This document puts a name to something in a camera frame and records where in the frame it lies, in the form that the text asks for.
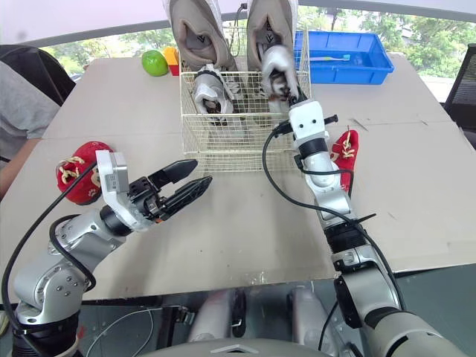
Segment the green apple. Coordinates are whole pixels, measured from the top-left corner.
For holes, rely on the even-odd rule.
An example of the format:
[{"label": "green apple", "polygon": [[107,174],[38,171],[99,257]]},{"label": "green apple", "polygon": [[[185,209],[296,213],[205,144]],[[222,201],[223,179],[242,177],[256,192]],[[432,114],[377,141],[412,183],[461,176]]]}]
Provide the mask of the green apple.
[{"label": "green apple", "polygon": [[169,71],[165,57],[159,51],[151,50],[142,54],[142,67],[154,77],[163,76]]}]

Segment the red slipper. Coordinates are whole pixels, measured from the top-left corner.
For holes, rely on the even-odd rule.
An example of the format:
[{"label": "red slipper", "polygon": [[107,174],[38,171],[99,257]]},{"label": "red slipper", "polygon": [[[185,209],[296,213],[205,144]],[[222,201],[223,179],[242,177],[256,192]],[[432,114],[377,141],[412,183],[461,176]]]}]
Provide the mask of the red slipper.
[{"label": "red slipper", "polygon": [[[105,143],[88,141],[76,150],[70,158],[61,160],[56,171],[58,188],[61,192],[66,191],[76,177],[96,161],[96,150],[112,151]],[[99,172],[95,167],[66,195],[66,198],[77,205],[89,205],[96,201],[100,194]]]},{"label": "red slipper", "polygon": [[[354,170],[358,152],[358,133],[355,130],[347,130],[332,145],[331,160],[341,170]],[[341,174],[341,187],[346,192],[350,189],[350,175]]]}]

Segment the white wire basket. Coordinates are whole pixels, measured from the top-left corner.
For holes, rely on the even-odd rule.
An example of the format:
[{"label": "white wire basket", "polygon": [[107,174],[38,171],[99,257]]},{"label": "white wire basket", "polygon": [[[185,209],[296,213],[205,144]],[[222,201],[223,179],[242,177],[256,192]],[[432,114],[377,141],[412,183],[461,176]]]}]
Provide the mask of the white wire basket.
[{"label": "white wire basket", "polygon": [[[180,74],[184,154],[198,160],[197,170],[203,175],[263,170],[263,144],[271,130],[287,119],[286,114],[270,112],[260,91],[261,73],[246,71],[246,28],[225,28],[224,32],[240,70],[222,72],[235,96],[232,114],[201,114],[193,100],[196,72],[182,66]],[[295,50],[297,79],[303,93],[311,97],[306,31],[301,38],[302,48]],[[292,137],[286,135],[271,142],[266,162],[272,171],[295,169],[294,155]]]}]

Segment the gray shirt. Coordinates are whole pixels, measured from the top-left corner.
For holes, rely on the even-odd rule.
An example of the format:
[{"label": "gray shirt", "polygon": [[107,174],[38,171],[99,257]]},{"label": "gray shirt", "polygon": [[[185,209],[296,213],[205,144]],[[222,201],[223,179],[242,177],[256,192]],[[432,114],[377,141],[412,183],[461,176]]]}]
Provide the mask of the gray shirt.
[{"label": "gray shirt", "polygon": [[[27,139],[41,138],[60,106],[0,61],[0,155],[12,159]],[[0,168],[5,163],[0,161]]]}]

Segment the blue plastic tray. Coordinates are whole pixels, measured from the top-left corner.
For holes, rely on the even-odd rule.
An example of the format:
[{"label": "blue plastic tray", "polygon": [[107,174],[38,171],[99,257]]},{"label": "blue plastic tray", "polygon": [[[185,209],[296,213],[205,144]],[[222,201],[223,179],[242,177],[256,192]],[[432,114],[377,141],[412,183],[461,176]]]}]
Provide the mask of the blue plastic tray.
[{"label": "blue plastic tray", "polygon": [[[295,62],[300,62],[303,32],[296,33]],[[311,83],[382,84],[393,65],[374,33],[309,32],[309,57],[344,58],[343,61],[310,61]]]}]

